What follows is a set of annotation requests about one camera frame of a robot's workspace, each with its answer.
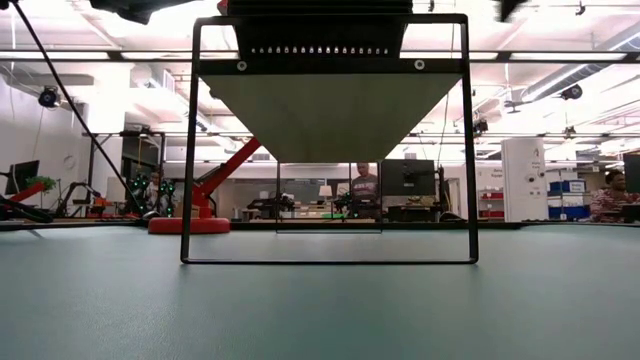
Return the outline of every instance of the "person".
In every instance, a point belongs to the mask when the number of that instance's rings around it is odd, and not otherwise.
[[[160,173],[154,171],[149,176],[150,182],[145,191],[145,199],[147,199],[147,210],[155,210],[158,202],[158,189],[160,189]]]
[[[591,200],[591,220],[600,223],[624,222],[624,218],[616,214],[620,213],[623,205],[640,201],[640,194],[627,193],[627,184],[621,171],[610,171],[605,182],[607,187],[599,190]]]
[[[358,163],[358,176],[351,182],[351,193],[359,218],[380,217],[378,177],[371,174],[368,163]]]

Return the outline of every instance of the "man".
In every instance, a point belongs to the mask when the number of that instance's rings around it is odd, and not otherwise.
[[[610,171],[605,177],[607,188],[599,190],[591,201],[591,218],[594,222],[619,223],[624,222],[616,216],[623,205],[640,201],[640,194],[627,193],[624,174],[618,170]]]
[[[380,217],[378,177],[369,172],[368,163],[358,163],[357,166],[360,176],[353,179],[351,192],[358,217],[377,219]]]

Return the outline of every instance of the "computer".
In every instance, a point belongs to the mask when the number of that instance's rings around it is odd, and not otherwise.
[[[5,195],[14,195],[27,189],[29,187],[28,180],[38,176],[39,167],[39,160],[11,165],[9,172],[2,174],[7,177]]]
[[[640,193],[640,155],[626,154],[622,159],[624,160],[627,192]]]
[[[431,160],[384,160],[382,196],[436,195],[436,174]]]

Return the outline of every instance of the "green plant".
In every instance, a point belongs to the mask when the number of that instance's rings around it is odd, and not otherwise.
[[[56,181],[48,176],[34,176],[32,178],[29,178],[27,180],[27,185],[31,187],[39,182],[42,183],[42,185],[44,185],[44,191],[42,191],[42,193],[45,195],[48,194],[49,191],[51,191],[53,188],[56,187]]]

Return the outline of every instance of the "teal table surface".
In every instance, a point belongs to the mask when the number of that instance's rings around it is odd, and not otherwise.
[[[464,232],[194,237],[194,257],[464,257]],[[182,265],[136,228],[0,233],[0,359],[640,358],[640,229],[482,231],[475,266]]]

